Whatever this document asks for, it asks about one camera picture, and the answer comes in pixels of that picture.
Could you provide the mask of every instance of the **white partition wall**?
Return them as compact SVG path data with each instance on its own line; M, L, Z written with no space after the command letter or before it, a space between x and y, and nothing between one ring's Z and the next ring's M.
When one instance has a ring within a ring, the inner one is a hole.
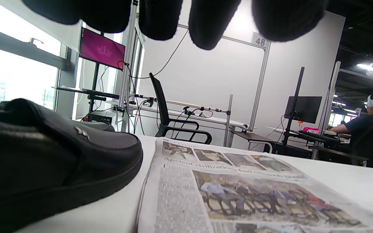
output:
M190 5L190 0L184 1L180 24L188 25ZM275 128L280 123L288 97L294 95L301 66L306 69L300 95L326 96L344 22L344 17L327 12L319 25L307 35L295 41L272 43L255 123L257 134L265 136L271 132L265 126ZM146 39L143 77L163 67L185 31L178 28L169 41ZM255 31L251 1L243 0L224 35L251 42ZM215 49L205 51L192 44L187 36L156 78L161 81L165 97L171 100L227 108L229 94L233 94L231 119L249 124L263 54L261 49L225 39L221 39ZM141 81L139 93L154 96L150 80ZM154 120L143 118L142 121L146 134L157 132ZM212 144L222 145L221 130L202 130L213 135ZM277 139L278 134L272 134L270 138ZM233 147L245 149L247 142L235 137Z

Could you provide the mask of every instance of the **dark shirt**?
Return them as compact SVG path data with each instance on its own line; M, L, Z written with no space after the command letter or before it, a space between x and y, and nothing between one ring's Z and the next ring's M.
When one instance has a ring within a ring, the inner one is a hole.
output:
M373 127L373 115L360 116L345 124L351 136L350 146L354 145L367 130Z
M248 189L243 186L238 186L237 189L235 189L238 194L248 195Z

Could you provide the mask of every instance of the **white table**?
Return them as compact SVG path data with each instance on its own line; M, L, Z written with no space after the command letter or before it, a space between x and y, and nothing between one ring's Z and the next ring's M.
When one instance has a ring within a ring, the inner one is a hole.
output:
M110 101L106 101L106 103L108 104L112 104L112 105L119 105L119 101L118 100L110 100ZM133 105L133 104L129 104L129 110L130 111L136 111L138 110L138 106L137 105ZM141 111L147 111L147 112L159 112L159 110L157 109L157 105L154 104L152 107L149 107L149 106L141 106ZM180 112L177 112L177 111L173 111L173 110L168 110L168 114L170 116L176 116L178 117ZM182 114L180 116L181 118L187 118L187 115L185 114ZM218 118L218 117L209 117L209 118L205 118L205 117L199 117L199 116L195 116L195 115L191 115L189 117L189 119L195 119L195 120L199 120L199 121L207 121L207 122L211 122L211 123L215 123L215 124L221 124L221 125L224 125L225 127L227 127L227 119L224 119L224 118ZM228 135L227 135L227 144L225 146L227 147L231 147L232 146L232 139L234 137L234 134L231 132L231 131L235 131L235 128L241 128L241 129L246 129L246 127L244 126L244 123L241 123L241 122L238 122L238 121L234 121L234 120L230 120L230 123L229 123L229 126L228 126Z
M139 206L141 188L151 163L155 139L139 136L143 164L139 174L119 192L94 202L47 218L21 233L130 233L133 231ZM274 155L300 171L348 197L373 212L373 168L337 164L309 159Z

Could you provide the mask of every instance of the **ceiling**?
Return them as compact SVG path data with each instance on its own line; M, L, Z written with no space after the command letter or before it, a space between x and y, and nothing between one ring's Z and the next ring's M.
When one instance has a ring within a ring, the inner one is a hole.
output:
M327 10L346 17L336 60L341 61L342 69L362 74L340 72L335 100L346 108L365 110L363 103L373 93L373 77L356 65L373 63L373 0L330 0Z

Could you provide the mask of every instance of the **headphones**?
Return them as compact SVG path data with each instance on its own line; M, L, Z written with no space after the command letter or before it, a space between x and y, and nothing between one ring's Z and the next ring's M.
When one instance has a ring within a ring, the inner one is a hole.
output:
M368 108L373 108L373 99L370 98L371 95L368 96L367 98L367 107Z

